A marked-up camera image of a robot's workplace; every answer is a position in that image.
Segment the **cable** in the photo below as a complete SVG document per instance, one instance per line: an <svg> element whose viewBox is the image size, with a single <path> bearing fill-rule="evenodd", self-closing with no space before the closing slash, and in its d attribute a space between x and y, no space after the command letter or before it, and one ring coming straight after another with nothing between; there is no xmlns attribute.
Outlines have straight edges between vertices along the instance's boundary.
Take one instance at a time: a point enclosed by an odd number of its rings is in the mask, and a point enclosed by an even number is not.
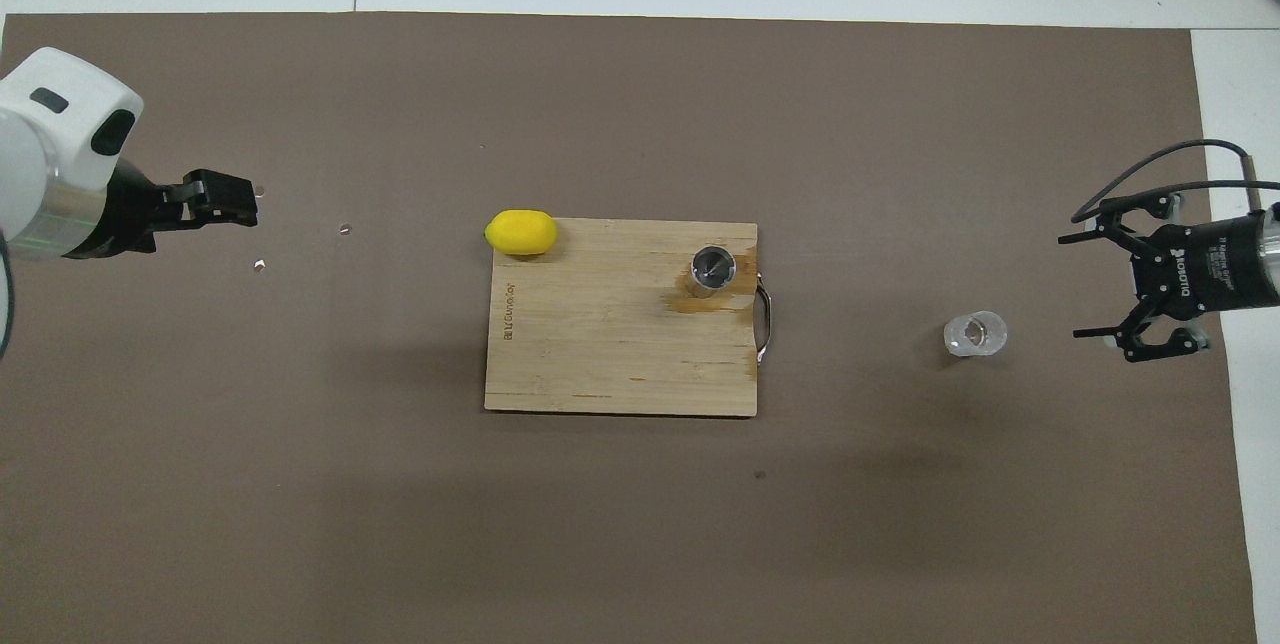
<svg viewBox="0 0 1280 644"><path fill-rule="evenodd" d="M1189 149L1189 147L1222 147L1222 149L1230 149L1233 152L1235 152L1235 156L1240 157L1240 166L1244 170L1244 179L1245 179L1245 187L1243 187L1243 188L1252 188L1252 181L1254 178L1253 177L1253 157L1249 156L1249 152L1244 151L1244 149L1240 147L1239 143L1228 142L1225 140L1188 140L1185 142L1172 143L1172 146L1161 149L1160 151L1149 155L1148 157L1143 157L1143 160L1138 161L1138 164L1135 164L1133 166L1129 166L1129 169L1124 170L1124 173L1121 173L1120 175L1116 175L1116 178L1111 179L1111 183L1106 184L1106 187L1103 187L1101 189L1101 192L1098 192L1097 195L1093 195L1092 197L1089 197L1089 201L1084 202L1083 205L1080 205L1080 207L1078 210L1075 210L1075 214L1071 215L1071 224L1079 224L1079 223L1084 221L1085 219L1089 219L1089 216L1096 216L1097 215L1096 207L1094 207L1094 210L1089 210L1089 207L1092 207L1097 202L1102 201L1102 197L1106 197L1107 195L1110 195L1112 192L1112 189L1115 189L1116 187L1119 187L1120 184L1123 184L1125 179L1130 178L1130 175L1134 175L1143 166L1147 166L1152 161L1156 161L1157 157L1165 157L1165 156L1171 155L1171 154L1174 154L1176 151L1180 151L1180 149ZM1212 187L1192 187L1192 188L1193 189L1206 189L1206 188L1212 188ZM1258 187L1258 188L1270 189L1270 187ZM1152 192L1155 192L1155 189L1149 189L1149 192L1143 192L1143 195L1152 193ZM1249 198L1251 206L1252 207L1261 207L1261 205L1254 206L1254 201L1256 200L1257 200L1257 195L1251 196L1251 198Z"/></svg>
<svg viewBox="0 0 1280 644"><path fill-rule="evenodd" d="M1133 201L1134 198L1147 198L1158 197L1161 195L1175 195L1178 192L1189 192L1189 189L1280 189L1280 182L1252 182L1244 179L1211 179L1208 182L1183 182L1180 184L1167 184L1167 187L1156 187L1155 189L1147 189L1146 192L1138 192L1137 195L1126 195L1124 197L1112 198L1115 202ZM1079 224L1089 216L1098 215L1098 207L1092 207L1089 211L1078 211L1075 216L1071 216L1074 224Z"/></svg>

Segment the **metal cup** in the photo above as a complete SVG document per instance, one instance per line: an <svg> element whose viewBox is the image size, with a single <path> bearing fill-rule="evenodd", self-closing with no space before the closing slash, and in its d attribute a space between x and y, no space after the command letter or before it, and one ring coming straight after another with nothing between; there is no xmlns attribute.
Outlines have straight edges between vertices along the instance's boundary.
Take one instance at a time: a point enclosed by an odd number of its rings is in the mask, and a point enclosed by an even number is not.
<svg viewBox="0 0 1280 644"><path fill-rule="evenodd" d="M707 298L728 287L737 274L733 255L723 247L703 247L689 265L689 278L685 289L698 298Z"/></svg>

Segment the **glass cup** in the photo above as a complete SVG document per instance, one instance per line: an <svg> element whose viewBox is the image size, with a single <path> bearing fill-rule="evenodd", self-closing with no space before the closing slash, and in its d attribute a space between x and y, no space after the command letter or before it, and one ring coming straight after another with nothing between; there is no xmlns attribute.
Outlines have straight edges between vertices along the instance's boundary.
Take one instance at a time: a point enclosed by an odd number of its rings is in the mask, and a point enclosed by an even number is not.
<svg viewBox="0 0 1280 644"><path fill-rule="evenodd" d="M997 312L966 312L947 321L942 341L957 357L989 357L1009 341L1009 325Z"/></svg>

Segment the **cutting board handle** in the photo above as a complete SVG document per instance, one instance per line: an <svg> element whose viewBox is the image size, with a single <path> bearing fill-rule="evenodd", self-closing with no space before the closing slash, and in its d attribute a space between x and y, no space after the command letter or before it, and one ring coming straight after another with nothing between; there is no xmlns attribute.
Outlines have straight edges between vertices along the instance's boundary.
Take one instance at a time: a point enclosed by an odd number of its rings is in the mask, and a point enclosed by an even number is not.
<svg viewBox="0 0 1280 644"><path fill-rule="evenodd" d="M773 338L773 298L764 288L764 275L755 271L755 296L764 302L764 342L755 343L755 364L764 362L764 352L769 348L769 339Z"/></svg>

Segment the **yellow lemon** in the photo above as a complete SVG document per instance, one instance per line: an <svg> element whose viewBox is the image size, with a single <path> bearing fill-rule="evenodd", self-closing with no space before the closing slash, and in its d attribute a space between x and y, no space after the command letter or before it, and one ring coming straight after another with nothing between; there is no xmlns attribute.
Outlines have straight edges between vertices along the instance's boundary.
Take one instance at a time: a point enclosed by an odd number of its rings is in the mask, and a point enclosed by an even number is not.
<svg viewBox="0 0 1280 644"><path fill-rule="evenodd" d="M545 211L508 207L484 228L484 238L504 255L540 255L556 243L556 220Z"/></svg>

